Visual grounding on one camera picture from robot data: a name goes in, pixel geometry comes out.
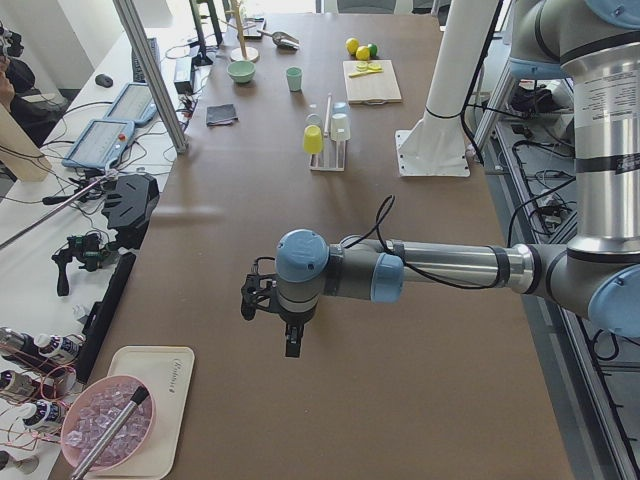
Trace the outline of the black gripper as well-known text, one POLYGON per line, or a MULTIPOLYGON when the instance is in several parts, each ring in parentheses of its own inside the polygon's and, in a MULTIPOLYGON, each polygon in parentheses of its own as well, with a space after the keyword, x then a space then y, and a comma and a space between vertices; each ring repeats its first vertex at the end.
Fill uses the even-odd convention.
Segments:
POLYGON ((285 328, 285 357, 299 357, 304 333, 303 322, 287 322, 285 328))

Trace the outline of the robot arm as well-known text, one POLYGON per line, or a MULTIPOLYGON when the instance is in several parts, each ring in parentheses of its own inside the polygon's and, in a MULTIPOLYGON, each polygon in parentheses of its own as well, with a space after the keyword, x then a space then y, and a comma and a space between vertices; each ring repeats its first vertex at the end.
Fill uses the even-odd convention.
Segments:
POLYGON ((577 232, 564 245, 511 248, 402 241, 330 245, 299 229, 276 253, 272 300, 296 357, 323 295, 391 303, 405 281, 507 287, 625 337, 639 334, 639 5, 521 1, 513 74, 574 83, 577 232))

